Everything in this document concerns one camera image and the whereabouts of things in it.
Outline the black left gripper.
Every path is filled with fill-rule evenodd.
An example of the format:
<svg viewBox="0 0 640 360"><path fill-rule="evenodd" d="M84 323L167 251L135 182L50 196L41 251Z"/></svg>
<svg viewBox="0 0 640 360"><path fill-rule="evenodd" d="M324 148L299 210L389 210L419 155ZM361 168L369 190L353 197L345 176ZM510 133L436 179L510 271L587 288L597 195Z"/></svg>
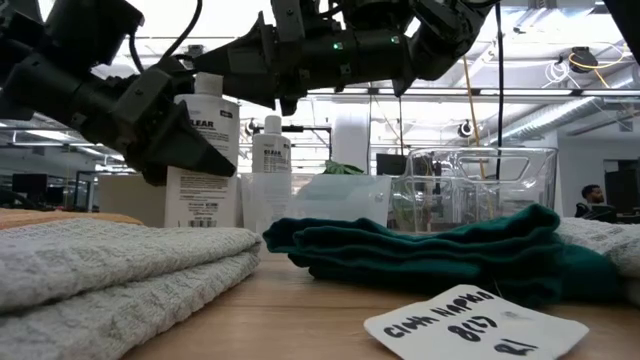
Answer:
<svg viewBox="0 0 640 360"><path fill-rule="evenodd" d="M102 79L34 54L13 67L4 96L120 152L153 186L166 184L169 167L234 175L236 166L192 126L186 103L168 98L169 85L159 70Z"/></svg>

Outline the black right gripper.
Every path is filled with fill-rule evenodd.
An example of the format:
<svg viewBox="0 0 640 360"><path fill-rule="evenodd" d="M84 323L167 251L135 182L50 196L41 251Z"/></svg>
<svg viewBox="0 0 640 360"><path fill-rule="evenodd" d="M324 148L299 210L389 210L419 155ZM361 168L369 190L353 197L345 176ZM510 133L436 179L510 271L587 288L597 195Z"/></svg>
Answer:
<svg viewBox="0 0 640 360"><path fill-rule="evenodd" d="M408 0L272 0L274 27L258 13L247 34L194 59L218 75L222 94L284 115L310 90L392 79L408 61ZM265 68L273 57L277 87Z"/></svg>

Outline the white plastic bottle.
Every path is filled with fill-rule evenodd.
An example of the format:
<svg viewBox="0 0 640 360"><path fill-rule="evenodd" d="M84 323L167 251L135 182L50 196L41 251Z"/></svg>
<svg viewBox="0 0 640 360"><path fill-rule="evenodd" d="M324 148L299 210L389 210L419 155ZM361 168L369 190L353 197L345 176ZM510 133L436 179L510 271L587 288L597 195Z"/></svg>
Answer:
<svg viewBox="0 0 640 360"><path fill-rule="evenodd" d="M178 95L187 104L190 123L226 160L239 156L239 105L222 98L223 78L195 76L192 94ZM166 227L234 227L237 218L237 177L215 176L180 168L168 169Z"/></svg>
<svg viewBox="0 0 640 360"><path fill-rule="evenodd" d="M253 136L252 174L270 218L282 218L291 196L291 141L282 135L280 116L268 115L264 130Z"/></svg>

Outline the grey waffle weave towel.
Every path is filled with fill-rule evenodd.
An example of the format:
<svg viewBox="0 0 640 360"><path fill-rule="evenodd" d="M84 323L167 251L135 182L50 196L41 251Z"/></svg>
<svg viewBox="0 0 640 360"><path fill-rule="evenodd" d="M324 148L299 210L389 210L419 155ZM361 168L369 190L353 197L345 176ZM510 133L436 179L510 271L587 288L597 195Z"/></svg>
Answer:
<svg viewBox="0 0 640 360"><path fill-rule="evenodd" d="M261 237L72 219L0 231L0 360L118 360L247 278Z"/></svg>
<svg viewBox="0 0 640 360"><path fill-rule="evenodd" d="M640 224L564 217L556 233L567 244L588 248L609 259L622 277L625 297L640 308Z"/></svg>

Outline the dark green cloth napkin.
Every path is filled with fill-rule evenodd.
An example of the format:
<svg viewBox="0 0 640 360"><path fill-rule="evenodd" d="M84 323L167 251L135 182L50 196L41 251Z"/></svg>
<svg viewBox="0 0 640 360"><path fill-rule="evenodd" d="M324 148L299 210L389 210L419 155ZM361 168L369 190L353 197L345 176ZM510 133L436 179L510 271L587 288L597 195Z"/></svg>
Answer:
<svg viewBox="0 0 640 360"><path fill-rule="evenodd" d="M534 204L430 235L400 234L366 218L283 218L263 238L270 252L286 254L316 279L424 294L475 285L526 307L622 299L612 261L564 243L559 225L554 211Z"/></svg>

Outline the artificial striped green plant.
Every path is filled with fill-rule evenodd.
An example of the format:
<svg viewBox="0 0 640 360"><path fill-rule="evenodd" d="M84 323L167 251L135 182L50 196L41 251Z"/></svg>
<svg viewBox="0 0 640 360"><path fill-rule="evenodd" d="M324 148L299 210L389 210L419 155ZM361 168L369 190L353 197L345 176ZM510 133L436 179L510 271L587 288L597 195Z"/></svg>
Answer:
<svg viewBox="0 0 640 360"><path fill-rule="evenodd" d="M364 171L353 165L327 160L323 173L327 175L362 175Z"/></svg>

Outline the translucent white plastic bin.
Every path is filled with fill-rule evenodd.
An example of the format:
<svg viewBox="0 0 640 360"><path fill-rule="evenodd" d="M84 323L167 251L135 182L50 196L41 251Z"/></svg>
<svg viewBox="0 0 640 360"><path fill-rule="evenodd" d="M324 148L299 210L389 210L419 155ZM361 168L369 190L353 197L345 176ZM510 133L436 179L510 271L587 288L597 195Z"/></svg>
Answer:
<svg viewBox="0 0 640 360"><path fill-rule="evenodd" d="M250 173L240 183L244 226L257 233L282 218L387 224L389 176Z"/></svg>

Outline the clear plastic bin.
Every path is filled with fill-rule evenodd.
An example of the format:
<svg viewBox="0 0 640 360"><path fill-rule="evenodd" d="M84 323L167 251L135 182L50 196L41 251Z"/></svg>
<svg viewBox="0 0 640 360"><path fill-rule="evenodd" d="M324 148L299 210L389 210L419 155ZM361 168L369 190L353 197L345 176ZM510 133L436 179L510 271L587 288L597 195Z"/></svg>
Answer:
<svg viewBox="0 0 640 360"><path fill-rule="evenodd" d="M412 151L392 181L392 227L444 232L514 215L532 204L552 209L557 153L544 147L431 147Z"/></svg>

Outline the white handwritten label card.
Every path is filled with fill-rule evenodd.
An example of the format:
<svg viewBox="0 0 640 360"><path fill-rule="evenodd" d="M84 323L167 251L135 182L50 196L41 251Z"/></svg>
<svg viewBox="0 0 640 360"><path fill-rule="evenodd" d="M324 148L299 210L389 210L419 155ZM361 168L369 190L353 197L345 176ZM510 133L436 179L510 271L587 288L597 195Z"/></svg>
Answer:
<svg viewBox="0 0 640 360"><path fill-rule="evenodd" d="M589 332L471 285L371 317L364 328L403 360L556 360Z"/></svg>

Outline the person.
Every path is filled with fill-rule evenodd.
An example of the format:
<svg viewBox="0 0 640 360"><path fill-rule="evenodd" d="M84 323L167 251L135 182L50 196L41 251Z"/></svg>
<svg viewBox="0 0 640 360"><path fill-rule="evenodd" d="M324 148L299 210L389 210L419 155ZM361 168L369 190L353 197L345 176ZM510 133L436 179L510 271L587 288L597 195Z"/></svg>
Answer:
<svg viewBox="0 0 640 360"><path fill-rule="evenodd" d="M585 186L581 190L581 195L584 201L576 204L576 218L606 223L614 223L617 220L616 209L605 204L604 195L599 185Z"/></svg>

